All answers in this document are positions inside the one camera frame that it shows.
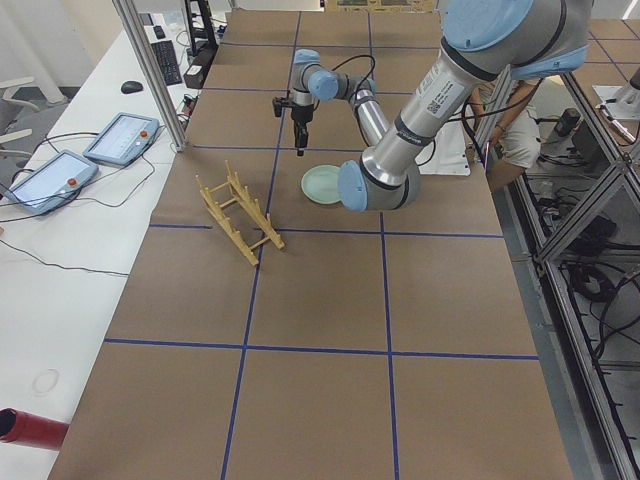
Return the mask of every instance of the keyboard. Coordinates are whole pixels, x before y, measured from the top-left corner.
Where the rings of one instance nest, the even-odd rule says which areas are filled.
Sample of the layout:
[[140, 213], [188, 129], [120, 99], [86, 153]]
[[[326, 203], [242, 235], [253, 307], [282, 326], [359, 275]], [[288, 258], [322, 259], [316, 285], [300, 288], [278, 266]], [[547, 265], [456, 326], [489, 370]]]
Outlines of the keyboard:
[[154, 42], [151, 44], [151, 48], [158, 60], [165, 85], [182, 83], [180, 67], [178, 66], [178, 59], [176, 58], [176, 51], [173, 48], [173, 42], [171, 40]]

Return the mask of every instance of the black computer mouse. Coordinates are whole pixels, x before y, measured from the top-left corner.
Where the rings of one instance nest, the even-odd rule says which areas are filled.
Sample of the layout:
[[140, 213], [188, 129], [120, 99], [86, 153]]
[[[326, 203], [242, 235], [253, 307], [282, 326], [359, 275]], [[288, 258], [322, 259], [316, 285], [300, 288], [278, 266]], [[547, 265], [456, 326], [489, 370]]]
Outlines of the black computer mouse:
[[124, 94], [140, 92], [142, 89], [142, 84], [135, 80], [127, 80], [120, 87], [120, 91]]

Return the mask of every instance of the brown table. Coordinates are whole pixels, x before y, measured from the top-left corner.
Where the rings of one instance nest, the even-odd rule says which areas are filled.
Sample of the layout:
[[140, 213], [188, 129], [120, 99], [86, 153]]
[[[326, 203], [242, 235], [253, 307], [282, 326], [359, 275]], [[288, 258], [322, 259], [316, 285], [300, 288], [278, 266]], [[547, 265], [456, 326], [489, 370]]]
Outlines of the brown table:
[[[375, 55], [393, 118], [439, 38], [430, 14], [233, 14], [51, 479], [571, 478], [482, 170], [402, 211], [320, 206], [300, 179], [358, 157], [348, 106], [303, 158], [273, 117], [295, 48]], [[257, 268], [198, 194], [225, 160], [286, 242]]]

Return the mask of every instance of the light blue device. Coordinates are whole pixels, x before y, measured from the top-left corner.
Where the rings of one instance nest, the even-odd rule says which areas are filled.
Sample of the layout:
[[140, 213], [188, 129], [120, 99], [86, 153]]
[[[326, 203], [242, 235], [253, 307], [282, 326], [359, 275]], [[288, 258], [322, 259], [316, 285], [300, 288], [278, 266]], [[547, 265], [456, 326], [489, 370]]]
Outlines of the light blue device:
[[5, 196], [31, 213], [44, 214], [67, 202], [97, 171], [95, 163], [62, 150]]
[[393, 210], [419, 193], [415, 159], [477, 85], [511, 66], [514, 80], [578, 68], [587, 55], [593, 0], [450, 0], [440, 55], [393, 122], [369, 79], [327, 70], [319, 55], [298, 51], [291, 101], [347, 100], [368, 144], [342, 165], [340, 199], [350, 210]]
[[138, 158], [155, 138], [155, 118], [119, 113], [82, 153], [99, 163], [124, 167]]

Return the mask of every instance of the white table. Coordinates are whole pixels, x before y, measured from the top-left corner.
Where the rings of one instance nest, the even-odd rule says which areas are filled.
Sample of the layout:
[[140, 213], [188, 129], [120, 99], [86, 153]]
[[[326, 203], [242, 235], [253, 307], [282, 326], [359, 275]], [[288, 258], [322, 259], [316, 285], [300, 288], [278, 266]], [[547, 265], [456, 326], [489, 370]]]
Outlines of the white table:
[[[172, 33], [168, 28], [167, 38]], [[180, 35], [184, 43], [186, 36]], [[188, 67], [183, 47], [174, 42], [181, 70]], [[143, 83], [143, 92], [123, 95], [125, 80]], [[197, 95], [184, 84], [168, 87], [178, 107], [184, 94]], [[118, 112], [158, 118], [160, 113], [123, 33], [97, 65], [49, 136], [101, 131]], [[82, 153], [91, 138], [56, 143], [58, 149]], [[55, 152], [41, 146], [29, 163], [37, 167]], [[75, 201], [52, 214], [12, 223], [0, 223], [0, 237], [41, 259], [128, 273], [146, 232], [149, 216], [160, 196], [175, 151], [165, 131], [145, 153], [155, 167], [151, 177], [119, 208], [92, 201]], [[152, 170], [142, 159], [130, 167], [85, 188], [80, 198], [121, 202]], [[100, 166], [99, 176], [114, 169]], [[29, 215], [0, 205], [0, 219]], [[65, 271], [39, 264], [23, 253], [0, 244], [0, 408], [15, 408], [69, 422], [83, 392], [96, 355], [118, 304], [126, 278], [81, 271]], [[0, 444], [0, 478], [42, 480], [57, 452]]]

